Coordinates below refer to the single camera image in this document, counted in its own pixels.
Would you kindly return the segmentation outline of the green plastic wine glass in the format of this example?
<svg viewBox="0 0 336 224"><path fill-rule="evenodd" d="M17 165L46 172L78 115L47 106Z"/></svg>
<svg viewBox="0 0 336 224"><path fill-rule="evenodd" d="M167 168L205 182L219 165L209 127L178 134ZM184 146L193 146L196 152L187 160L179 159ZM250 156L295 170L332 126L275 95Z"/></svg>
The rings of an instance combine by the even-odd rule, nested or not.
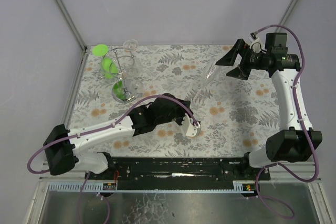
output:
<svg viewBox="0 0 336 224"><path fill-rule="evenodd" d="M94 46L92 53L96 57L101 57L100 70L106 79L113 79L119 73L118 67L114 61L107 56L109 47L104 44Z"/></svg>

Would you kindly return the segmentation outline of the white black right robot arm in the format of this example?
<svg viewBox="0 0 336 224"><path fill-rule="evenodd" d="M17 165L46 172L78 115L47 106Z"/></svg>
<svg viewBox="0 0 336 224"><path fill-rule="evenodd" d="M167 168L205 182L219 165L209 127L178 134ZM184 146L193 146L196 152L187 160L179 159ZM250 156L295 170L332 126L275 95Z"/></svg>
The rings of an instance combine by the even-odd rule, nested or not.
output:
<svg viewBox="0 0 336 224"><path fill-rule="evenodd" d="M261 168L276 162L305 162L322 142L322 133L315 131L308 118L297 76L302 69L299 57L289 54L285 33L267 33L266 43L258 48L259 39L250 45L238 39L231 50L216 62L218 66L233 66L228 77L247 80L252 70L264 70L276 89L280 131L269 137L265 147L248 154L250 167Z"/></svg>

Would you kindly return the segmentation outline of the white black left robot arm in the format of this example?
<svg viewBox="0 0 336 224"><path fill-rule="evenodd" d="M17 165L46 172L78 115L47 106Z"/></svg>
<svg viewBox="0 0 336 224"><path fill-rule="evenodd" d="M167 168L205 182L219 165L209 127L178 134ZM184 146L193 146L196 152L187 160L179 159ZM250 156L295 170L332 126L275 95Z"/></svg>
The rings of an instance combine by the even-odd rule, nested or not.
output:
<svg viewBox="0 0 336 224"><path fill-rule="evenodd" d="M200 125L193 122L190 104L165 93L148 104L135 104L126 115L104 123L72 130L57 125L43 144L49 172L53 176L71 170L100 174L108 168L108 159L104 154L89 153L88 149L110 140L152 132L165 123L175 122L186 136L196 136Z"/></svg>

